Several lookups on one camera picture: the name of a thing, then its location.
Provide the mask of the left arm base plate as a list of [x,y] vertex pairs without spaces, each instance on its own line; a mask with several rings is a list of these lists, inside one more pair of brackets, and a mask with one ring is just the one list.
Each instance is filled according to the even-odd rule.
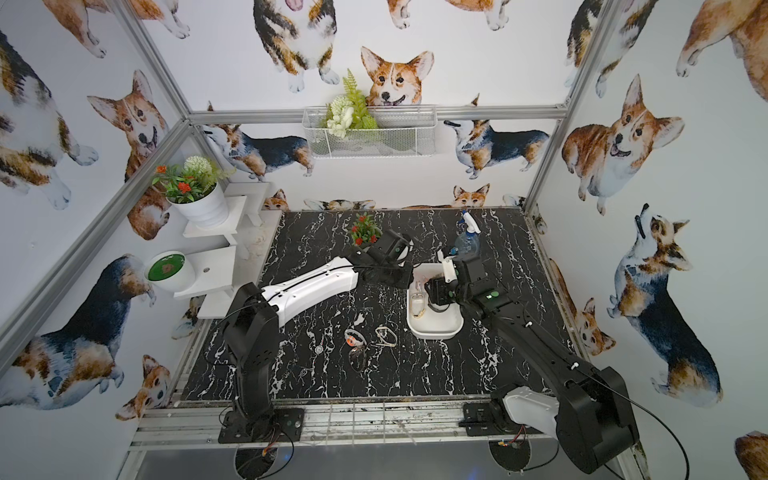
[[305,410],[278,408],[271,413],[248,420],[239,412],[226,413],[218,442],[220,444],[298,441],[304,424]]

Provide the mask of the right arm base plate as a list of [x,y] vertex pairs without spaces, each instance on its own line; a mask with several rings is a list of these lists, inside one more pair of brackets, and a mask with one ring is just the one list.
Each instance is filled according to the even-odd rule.
[[505,436],[514,437],[519,432],[544,434],[537,428],[528,415],[513,413],[501,400],[480,403],[465,403],[462,407],[463,418],[458,426],[466,430],[470,437]]

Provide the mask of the pink white watch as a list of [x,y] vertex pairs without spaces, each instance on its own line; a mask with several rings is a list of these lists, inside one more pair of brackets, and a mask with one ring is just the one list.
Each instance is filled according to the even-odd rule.
[[426,286],[427,286],[427,284],[428,284],[428,283],[429,283],[429,282],[430,282],[432,279],[434,279],[434,276],[426,276],[426,277],[420,278],[420,279],[419,279],[419,281],[418,281],[418,286],[419,286],[421,289],[425,290],[425,289],[426,289]]

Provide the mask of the white storage box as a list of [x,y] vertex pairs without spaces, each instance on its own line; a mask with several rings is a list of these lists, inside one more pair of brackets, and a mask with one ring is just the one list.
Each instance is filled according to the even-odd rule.
[[[451,304],[447,306],[430,306],[427,290],[418,286],[420,278],[434,276],[443,280],[443,270],[440,263],[424,263],[413,271],[413,280],[407,290],[407,324],[411,333],[422,340],[449,340],[455,337],[463,328],[464,320],[460,314],[459,306]],[[409,315],[409,297],[412,293],[423,292],[428,297],[428,304],[424,314],[420,318],[412,318]]]

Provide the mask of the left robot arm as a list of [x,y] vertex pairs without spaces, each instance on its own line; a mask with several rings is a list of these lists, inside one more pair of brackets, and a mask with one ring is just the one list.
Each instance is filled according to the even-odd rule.
[[351,246],[343,256],[296,278],[258,288],[248,283],[237,291],[225,317],[223,339],[234,365],[234,411],[248,425],[273,416],[268,381],[279,348],[278,333],[297,315],[360,282],[406,289],[413,280],[408,261],[413,240],[393,230],[373,243]]

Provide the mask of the black watch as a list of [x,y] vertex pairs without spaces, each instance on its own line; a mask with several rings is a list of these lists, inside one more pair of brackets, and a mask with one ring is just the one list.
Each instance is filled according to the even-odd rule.
[[349,352],[349,363],[356,372],[363,372],[367,368],[367,350],[362,345],[353,347]]

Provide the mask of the orange white watch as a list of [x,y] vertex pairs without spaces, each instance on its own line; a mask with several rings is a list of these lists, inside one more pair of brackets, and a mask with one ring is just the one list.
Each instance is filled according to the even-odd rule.
[[348,328],[344,331],[345,343],[351,348],[365,347],[367,341],[365,337],[355,329]]

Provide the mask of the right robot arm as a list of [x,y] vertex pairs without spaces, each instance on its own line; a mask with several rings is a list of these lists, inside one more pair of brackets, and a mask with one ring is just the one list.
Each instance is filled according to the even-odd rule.
[[426,284],[429,300],[458,306],[466,320],[480,321],[544,380],[540,393],[513,384],[492,394],[462,421],[469,435],[513,434],[531,427],[558,441],[582,472],[592,474],[639,440],[623,378],[598,369],[549,336],[476,254],[441,259],[442,274]]

